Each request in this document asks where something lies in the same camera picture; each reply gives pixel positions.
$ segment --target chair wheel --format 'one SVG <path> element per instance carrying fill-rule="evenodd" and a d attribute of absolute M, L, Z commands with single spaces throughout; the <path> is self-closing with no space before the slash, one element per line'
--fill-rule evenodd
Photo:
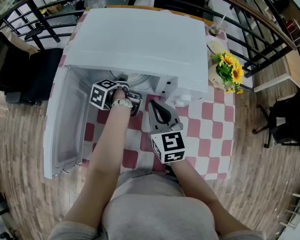
<path fill-rule="evenodd" d="M 40 107 L 41 105 L 42 105 L 42 102 L 37 101 L 36 103 L 34 103 L 33 107 L 36 108 L 36 107 Z"/>

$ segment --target wooden handrail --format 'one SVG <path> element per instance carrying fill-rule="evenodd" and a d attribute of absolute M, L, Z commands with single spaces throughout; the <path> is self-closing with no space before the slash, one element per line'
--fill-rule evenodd
<path fill-rule="evenodd" d="M 8 9 L 7 11 L 5 11 L 3 14 L 0 15 L 0 21 L 2 21 L 2 19 L 4 19 L 4 18 L 8 17 L 14 10 L 25 5 L 29 1 L 33 1 L 33 0 L 20 0 L 19 2 L 17 2 L 14 6 L 12 6 L 10 9 Z M 232 5 L 238 6 L 240 9 L 246 11 L 252 17 L 254 17 L 256 20 L 258 20 L 261 23 L 263 23 L 264 25 L 266 25 L 273 33 L 275 33 L 279 38 L 281 38 L 288 47 L 290 47 L 291 49 L 294 49 L 294 50 L 297 49 L 295 43 L 283 31 L 278 29 L 278 27 L 271 20 L 269 20 L 262 13 L 256 11 L 252 7 L 250 7 L 243 0 L 223 0 L 223 1 L 228 2 Z"/>
<path fill-rule="evenodd" d="M 254 17 L 259 22 L 263 23 L 264 25 L 268 26 L 273 33 L 275 33 L 278 37 L 280 37 L 287 46 L 289 46 L 291 49 L 296 50 L 297 47 L 295 43 L 278 27 L 275 25 L 272 20 L 268 19 L 266 16 L 264 16 L 262 13 L 258 12 L 254 8 L 250 7 L 247 3 L 245 3 L 243 0 L 223 0 L 225 2 L 228 2 L 232 5 L 238 6 L 240 9 L 246 11 L 249 13 L 252 17 Z"/>

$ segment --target flower vase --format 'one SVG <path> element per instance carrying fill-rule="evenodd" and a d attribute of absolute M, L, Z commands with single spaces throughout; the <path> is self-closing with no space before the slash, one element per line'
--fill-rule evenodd
<path fill-rule="evenodd" d="M 208 79 L 213 84 L 214 88 L 219 88 L 219 89 L 222 89 L 222 90 L 226 91 L 224 81 L 221 78 L 221 76 L 218 75 L 218 73 L 216 71 L 217 65 L 218 64 L 213 64 L 211 67 L 209 67 L 209 69 L 208 69 Z"/>

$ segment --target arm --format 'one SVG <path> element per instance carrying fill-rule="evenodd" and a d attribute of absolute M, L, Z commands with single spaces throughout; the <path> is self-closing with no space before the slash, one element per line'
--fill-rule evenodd
<path fill-rule="evenodd" d="M 198 199 L 209 207 L 214 217 L 215 230 L 221 237 L 237 231 L 250 230 L 227 212 L 210 186 L 187 160 L 172 162 L 170 166 L 185 195 Z"/>
<path fill-rule="evenodd" d="M 118 88 L 114 99 L 125 98 Z M 84 186 L 79 197 L 64 218 L 64 221 L 78 222 L 97 228 L 107 203 L 117 185 L 124 154 L 130 109 L 115 105 L 92 152 Z"/>

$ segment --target hand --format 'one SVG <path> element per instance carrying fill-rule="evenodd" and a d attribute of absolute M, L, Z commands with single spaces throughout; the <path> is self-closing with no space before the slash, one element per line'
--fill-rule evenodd
<path fill-rule="evenodd" d="M 124 90 L 122 90 L 121 87 L 118 87 L 115 91 L 114 91 L 114 95 L 113 95 L 113 101 L 116 99 L 125 99 L 126 98 L 126 94 L 124 92 Z"/>

